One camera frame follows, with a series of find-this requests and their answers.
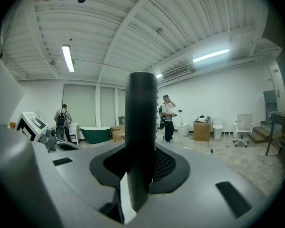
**black pants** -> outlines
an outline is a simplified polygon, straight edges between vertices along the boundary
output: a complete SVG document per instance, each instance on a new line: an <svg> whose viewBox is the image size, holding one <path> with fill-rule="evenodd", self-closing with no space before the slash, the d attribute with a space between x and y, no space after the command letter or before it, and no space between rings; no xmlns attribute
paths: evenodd
<svg viewBox="0 0 285 228"><path fill-rule="evenodd" d="M173 122L164 121L164 124L165 124L165 141L169 142L174 132Z"/></svg>
<svg viewBox="0 0 285 228"><path fill-rule="evenodd" d="M68 142L72 142L71 136L70 136L70 131L68 130L68 127L63 127L65 129L65 134Z"/></svg>

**black table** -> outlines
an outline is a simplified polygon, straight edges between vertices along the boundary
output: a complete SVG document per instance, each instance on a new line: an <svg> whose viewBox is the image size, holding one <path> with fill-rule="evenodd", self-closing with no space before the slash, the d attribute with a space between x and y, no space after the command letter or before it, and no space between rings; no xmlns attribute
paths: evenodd
<svg viewBox="0 0 285 228"><path fill-rule="evenodd" d="M270 140L269 140L269 143L268 143L266 155L268 155L268 151L269 151L271 142L275 142L277 145L280 146L279 153L280 153L282 148L285 150L285 141L283 139L281 139L281 138L272 139L272 135L273 135L273 132L274 132L274 124L279 124L279 125L282 125L284 127L282 136L284 135L284 131L285 131L285 115L272 114L271 115L271 121L272 122L271 122Z"/></svg>

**white t-shirt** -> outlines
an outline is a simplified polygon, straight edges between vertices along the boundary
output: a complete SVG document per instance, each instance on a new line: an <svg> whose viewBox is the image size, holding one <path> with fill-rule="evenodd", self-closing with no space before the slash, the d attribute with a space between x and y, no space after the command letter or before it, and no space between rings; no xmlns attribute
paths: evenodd
<svg viewBox="0 0 285 228"><path fill-rule="evenodd" d="M168 113L168 114L172 114L172 109L173 105L171 103L166 104L166 103L162 103L161 106L161 112L162 113ZM166 118L167 122L171 122L172 121L172 116L164 116Z"/></svg>

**chair backrest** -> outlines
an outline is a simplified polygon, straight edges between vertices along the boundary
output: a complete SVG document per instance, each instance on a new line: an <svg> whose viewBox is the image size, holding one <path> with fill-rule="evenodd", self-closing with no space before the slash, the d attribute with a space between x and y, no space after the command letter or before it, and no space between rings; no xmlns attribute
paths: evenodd
<svg viewBox="0 0 285 228"><path fill-rule="evenodd" d="M250 131L252 124L252 113L237 115L237 129L239 131Z"/></svg>
<svg viewBox="0 0 285 228"><path fill-rule="evenodd" d="M213 125L222 125L222 118L221 117L214 117L213 118Z"/></svg>

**marble floor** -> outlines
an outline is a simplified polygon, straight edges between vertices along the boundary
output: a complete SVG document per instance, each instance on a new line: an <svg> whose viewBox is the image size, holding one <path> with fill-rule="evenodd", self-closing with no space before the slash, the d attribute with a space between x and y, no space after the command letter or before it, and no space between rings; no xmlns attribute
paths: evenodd
<svg viewBox="0 0 285 228"><path fill-rule="evenodd" d="M258 186L265 195L270 194L281 185L285 178L285 153L278 154L274 147L271 147L268 156L265 156L267 143L254 144L251 140L247 148L241 143L238 147L232 142L232 135L222 135L221 139L214 140L211 135L209 142L195 141L190 139L192 134L181 138L174 133L174 145L180 148L188 148L195 152L211 155L221 159L231 169L244 176L246 179ZM157 132L157 141L162 141L162 132ZM80 142L81 148L94 148L111 143L107 141L98 144L89 144L86 141Z"/></svg>

